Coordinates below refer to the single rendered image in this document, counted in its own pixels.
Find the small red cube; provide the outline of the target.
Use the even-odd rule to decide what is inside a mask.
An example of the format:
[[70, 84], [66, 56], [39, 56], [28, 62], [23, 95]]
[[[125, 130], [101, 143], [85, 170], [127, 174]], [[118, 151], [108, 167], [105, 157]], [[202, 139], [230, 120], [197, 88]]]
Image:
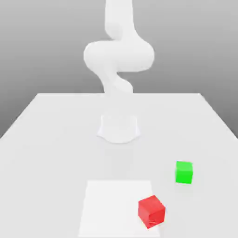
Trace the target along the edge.
[[165, 220], [165, 206], [152, 195], [138, 202], [138, 216], [147, 229], [159, 225]]

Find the small green cube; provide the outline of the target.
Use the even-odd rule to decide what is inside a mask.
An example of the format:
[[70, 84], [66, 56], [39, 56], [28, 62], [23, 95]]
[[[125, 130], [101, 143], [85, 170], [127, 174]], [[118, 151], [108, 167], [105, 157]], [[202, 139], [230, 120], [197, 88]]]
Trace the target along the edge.
[[191, 184], [193, 177], [193, 164], [187, 161], [177, 161], [175, 168], [175, 182]]

